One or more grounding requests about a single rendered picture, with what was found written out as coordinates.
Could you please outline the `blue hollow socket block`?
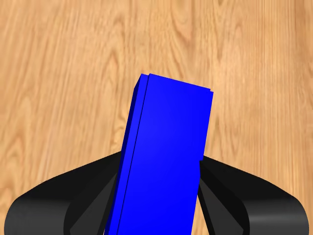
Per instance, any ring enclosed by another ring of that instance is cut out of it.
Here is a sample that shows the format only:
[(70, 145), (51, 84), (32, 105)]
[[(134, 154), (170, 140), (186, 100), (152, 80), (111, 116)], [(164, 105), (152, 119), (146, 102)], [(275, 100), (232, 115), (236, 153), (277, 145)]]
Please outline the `blue hollow socket block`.
[(104, 235), (191, 235), (212, 99), (208, 88), (139, 77)]

